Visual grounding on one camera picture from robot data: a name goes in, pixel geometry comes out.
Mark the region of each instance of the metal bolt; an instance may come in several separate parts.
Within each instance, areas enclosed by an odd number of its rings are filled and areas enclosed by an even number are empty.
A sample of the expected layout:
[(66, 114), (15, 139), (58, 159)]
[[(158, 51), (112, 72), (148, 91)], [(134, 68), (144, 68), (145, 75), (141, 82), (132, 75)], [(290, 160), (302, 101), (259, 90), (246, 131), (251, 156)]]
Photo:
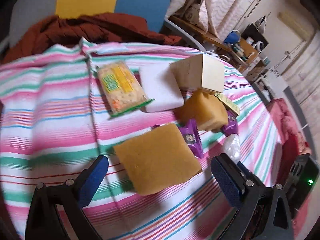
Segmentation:
[(43, 188), (44, 184), (42, 182), (39, 182), (36, 186), (36, 188)]
[(68, 179), (68, 180), (66, 181), (66, 185), (67, 185), (67, 186), (71, 186), (71, 185), (73, 185), (74, 182), (75, 182), (75, 181), (74, 181), (73, 179)]
[(254, 185), (253, 181), (250, 180), (250, 179), (246, 180), (246, 181), (245, 181), (245, 184), (246, 184), (247, 186), (249, 186), (249, 187), (252, 187), (252, 186)]
[(276, 188), (281, 190), (283, 187), (282, 187), (281, 184), (277, 183), (277, 184), (276, 184)]

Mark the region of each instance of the patterned curtain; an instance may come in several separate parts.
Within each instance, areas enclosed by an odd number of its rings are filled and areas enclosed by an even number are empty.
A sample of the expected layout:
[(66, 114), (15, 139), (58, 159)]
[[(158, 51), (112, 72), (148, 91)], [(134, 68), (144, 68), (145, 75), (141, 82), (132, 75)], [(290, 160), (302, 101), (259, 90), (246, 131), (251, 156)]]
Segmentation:
[(320, 154), (320, 31), (282, 77), (303, 110)]
[[(201, 0), (199, 24), (205, 31), (224, 40), (236, 26), (253, 0)], [(183, 17), (186, 9), (195, 0), (171, 0), (166, 16), (176, 14)]]

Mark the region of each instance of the wall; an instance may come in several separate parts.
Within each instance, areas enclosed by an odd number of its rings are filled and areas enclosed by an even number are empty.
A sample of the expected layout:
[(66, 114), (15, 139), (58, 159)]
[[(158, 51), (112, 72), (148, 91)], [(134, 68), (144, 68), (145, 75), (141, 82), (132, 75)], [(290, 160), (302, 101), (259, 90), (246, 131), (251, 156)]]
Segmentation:
[[(245, 16), (248, 15), (257, 1), (253, 2), (244, 14)], [(262, 0), (249, 17), (246, 19), (243, 17), (236, 26), (237, 29), (243, 31), (249, 23), (255, 22), (271, 12), (264, 33), (269, 42), (264, 53), (271, 61), (270, 66), (278, 64), (285, 56), (285, 51), (291, 52), (302, 41), (294, 31), (277, 18), (278, 13), (284, 11), (288, 12), (297, 22), (304, 26), (304, 29), (310, 33), (310, 38), (314, 35), (317, 22), (311, 13), (300, 4), (300, 0)], [(286, 59), (279, 65), (277, 68), (279, 73), (282, 73), (300, 50), (304, 50), (307, 45), (308, 41), (303, 42), (291, 59)]]

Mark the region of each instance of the purple wrapped candy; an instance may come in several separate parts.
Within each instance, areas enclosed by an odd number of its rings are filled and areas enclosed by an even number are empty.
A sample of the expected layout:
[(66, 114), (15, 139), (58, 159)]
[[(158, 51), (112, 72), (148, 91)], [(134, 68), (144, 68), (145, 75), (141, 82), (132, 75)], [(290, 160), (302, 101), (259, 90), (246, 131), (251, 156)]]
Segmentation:
[(198, 158), (203, 158), (203, 149), (201, 145), (201, 139), (199, 136), (196, 119), (190, 119), (184, 127), (178, 127), (186, 144), (189, 146), (189, 149), (192, 151), (193, 155)]
[(231, 111), (228, 110), (227, 112), (228, 112), (228, 125), (222, 126), (221, 131), (227, 137), (233, 133), (236, 135), (239, 135), (238, 122), (236, 117)]

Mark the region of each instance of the red-brown blanket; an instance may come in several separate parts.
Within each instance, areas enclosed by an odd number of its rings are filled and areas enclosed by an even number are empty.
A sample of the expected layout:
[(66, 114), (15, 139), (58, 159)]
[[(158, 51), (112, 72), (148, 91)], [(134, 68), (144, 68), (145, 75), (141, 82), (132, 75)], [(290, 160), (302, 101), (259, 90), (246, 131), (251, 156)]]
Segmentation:
[(161, 45), (176, 45), (181, 38), (166, 36), (148, 30), (144, 18), (122, 13), (83, 15), (78, 19), (60, 19), (49, 16), (31, 26), (22, 39), (6, 54), (2, 63), (44, 52), (54, 44), (73, 47), (81, 37), (100, 43), (146, 42)]

